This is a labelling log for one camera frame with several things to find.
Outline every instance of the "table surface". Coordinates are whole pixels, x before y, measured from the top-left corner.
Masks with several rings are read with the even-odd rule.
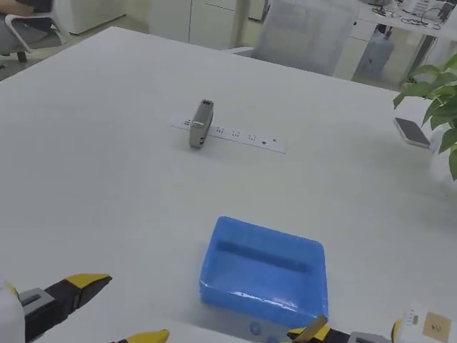
[[[422,26],[422,25],[405,24],[401,21],[401,18],[405,18],[405,19],[420,19],[420,18],[417,16],[412,16],[410,14],[407,14],[402,9],[398,9],[397,16],[393,17],[393,18],[380,16],[379,14],[376,14],[372,11],[373,8],[375,8],[375,7],[368,5],[368,4],[363,4],[360,1],[358,1],[358,18],[365,20],[365,21],[377,23],[377,24],[393,26],[398,29],[405,29],[407,31],[412,31],[412,32],[416,32],[419,34],[425,34],[425,35],[433,36],[433,37],[437,37],[437,38],[445,38],[445,39],[449,39],[450,41],[457,41],[457,30],[455,30],[451,27],[447,27],[446,24],[441,25],[441,30],[433,29],[433,24],[430,24],[427,27]]]
[[[413,299],[457,317],[456,199],[392,122],[427,102],[394,112],[394,96],[108,29],[0,83],[0,271],[20,291],[113,276],[43,343],[158,329],[153,313],[204,326],[200,267],[230,216],[323,244],[338,329],[389,335]],[[203,98],[287,154],[211,137],[189,149],[167,122]]]

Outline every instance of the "label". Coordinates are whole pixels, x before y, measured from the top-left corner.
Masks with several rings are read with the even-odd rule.
[[[423,323],[422,334],[424,336],[448,343],[450,331],[451,320],[449,318],[433,312],[427,312],[426,320]]]

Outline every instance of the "electrical outlet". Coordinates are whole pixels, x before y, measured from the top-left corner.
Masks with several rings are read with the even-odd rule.
[[[173,118],[170,121],[172,127],[178,129],[189,130],[191,120],[187,118]],[[212,125],[209,129],[208,136],[226,139],[228,141],[235,141],[250,146],[257,146],[258,148],[268,149],[271,151],[286,153],[286,145],[276,140],[276,138],[267,138],[267,136],[260,134],[251,134],[238,130],[227,129],[222,126]]]

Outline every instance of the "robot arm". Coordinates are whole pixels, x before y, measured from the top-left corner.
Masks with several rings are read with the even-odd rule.
[[[107,274],[80,274],[19,294],[0,279],[0,343],[33,342],[87,304],[110,281]]]

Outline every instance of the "plant leaf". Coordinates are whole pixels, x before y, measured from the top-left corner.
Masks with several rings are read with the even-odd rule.
[[[430,119],[430,127],[432,130],[436,129],[438,126],[448,123],[452,120],[447,116],[432,116]]]
[[[393,100],[393,108],[396,109],[398,107],[399,104],[401,104],[401,102],[403,101],[403,99],[405,99],[405,96],[400,93],[399,95],[397,95],[395,97],[395,99]]]
[[[457,129],[449,129],[443,135],[439,154],[451,148],[451,146],[453,146],[455,143],[457,143]]]
[[[437,108],[439,106],[441,106],[440,99],[437,98],[437,99],[433,100],[433,102],[427,108],[427,112],[423,118],[422,125],[424,125],[430,119],[431,116],[435,115],[435,111],[437,110]]]
[[[457,75],[454,73],[442,73],[439,74],[435,81],[431,84],[431,90],[437,90],[438,88],[450,84],[451,82],[457,81]]]
[[[444,105],[437,107],[433,111],[432,116],[457,116],[457,97],[453,97],[444,103]]]
[[[429,74],[429,75],[438,75],[441,74],[441,69],[437,68],[436,66],[432,66],[431,64],[426,64],[423,66],[418,67],[416,70],[411,72],[409,76],[420,75],[420,74]]]
[[[433,91],[432,94],[435,96],[456,95],[456,86],[444,86]]]
[[[457,180],[457,150],[449,155],[449,169],[451,170],[452,180]]]
[[[418,82],[417,84],[412,84],[401,93],[403,96],[425,96],[432,89],[431,84],[428,82]]]
[[[452,56],[449,61],[446,62],[446,64],[444,65],[443,67],[443,70],[447,70],[447,69],[453,69],[455,66],[457,66],[457,54],[455,54],[454,56]]]

